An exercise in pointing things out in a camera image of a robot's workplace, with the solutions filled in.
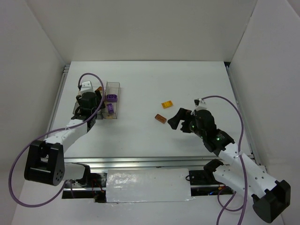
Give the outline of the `brown orange lego brick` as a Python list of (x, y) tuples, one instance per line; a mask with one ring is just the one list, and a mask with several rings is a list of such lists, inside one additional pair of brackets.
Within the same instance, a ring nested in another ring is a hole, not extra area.
[(155, 119), (156, 119), (157, 121), (163, 123), (163, 124), (165, 124), (166, 121), (167, 121), (167, 119), (166, 119), (165, 117), (163, 117), (162, 115), (160, 115), (160, 114), (157, 114), (157, 115), (155, 116)]

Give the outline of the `purple lego brick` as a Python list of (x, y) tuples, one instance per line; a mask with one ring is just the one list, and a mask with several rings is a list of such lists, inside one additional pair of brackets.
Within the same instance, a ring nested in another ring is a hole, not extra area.
[(106, 107), (109, 114), (114, 114), (114, 107), (112, 103), (108, 103)]

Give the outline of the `purple round lego piece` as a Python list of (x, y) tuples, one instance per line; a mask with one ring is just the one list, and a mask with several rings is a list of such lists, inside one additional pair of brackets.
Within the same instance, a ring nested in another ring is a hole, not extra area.
[(118, 101), (118, 96), (116, 94), (106, 95), (106, 101), (109, 103), (116, 103)]

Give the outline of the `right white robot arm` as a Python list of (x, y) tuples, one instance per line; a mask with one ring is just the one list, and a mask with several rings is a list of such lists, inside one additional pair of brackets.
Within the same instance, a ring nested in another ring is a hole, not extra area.
[(272, 223), (290, 205), (289, 183), (267, 174), (240, 151), (233, 138), (217, 128), (208, 110), (180, 108), (167, 122), (173, 130), (181, 124), (182, 132), (194, 133), (202, 139), (205, 148), (220, 158), (208, 163), (207, 170), (212, 172), (216, 181), (252, 198), (253, 210), (264, 222)]

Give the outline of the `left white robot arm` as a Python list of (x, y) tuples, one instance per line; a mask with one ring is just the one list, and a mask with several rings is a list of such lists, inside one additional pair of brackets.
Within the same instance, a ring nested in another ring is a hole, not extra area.
[(65, 163), (64, 154), (92, 129), (97, 113), (104, 108), (104, 104), (98, 90), (80, 94), (76, 100), (79, 106), (65, 128), (44, 140), (31, 143), (24, 170), (26, 180), (52, 186), (64, 180), (87, 182), (90, 167), (80, 163)]

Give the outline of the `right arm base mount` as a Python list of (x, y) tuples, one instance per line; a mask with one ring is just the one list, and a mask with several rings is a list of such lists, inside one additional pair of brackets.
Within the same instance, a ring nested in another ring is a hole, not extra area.
[(190, 170), (185, 177), (191, 188), (191, 196), (217, 195), (220, 191), (222, 195), (231, 195), (233, 190), (225, 184), (215, 180), (213, 172), (224, 165), (220, 160), (214, 159), (207, 163), (202, 170)]

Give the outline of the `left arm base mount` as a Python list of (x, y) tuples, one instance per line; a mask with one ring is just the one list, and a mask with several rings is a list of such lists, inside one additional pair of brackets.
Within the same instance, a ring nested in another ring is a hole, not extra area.
[(83, 177), (69, 181), (62, 192), (62, 199), (91, 199), (96, 203), (106, 203), (107, 173), (95, 173), (86, 166)]

